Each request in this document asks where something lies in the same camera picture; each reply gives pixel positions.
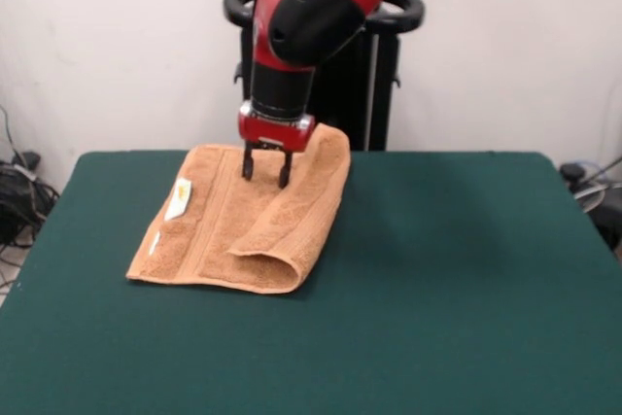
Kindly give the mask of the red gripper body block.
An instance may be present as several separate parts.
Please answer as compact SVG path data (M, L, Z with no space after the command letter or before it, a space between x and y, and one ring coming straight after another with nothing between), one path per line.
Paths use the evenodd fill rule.
M251 101L244 101L238 113L241 138L251 144L267 144L291 153L302 153L315 128L315 119L302 114L297 120L277 121L259 114Z

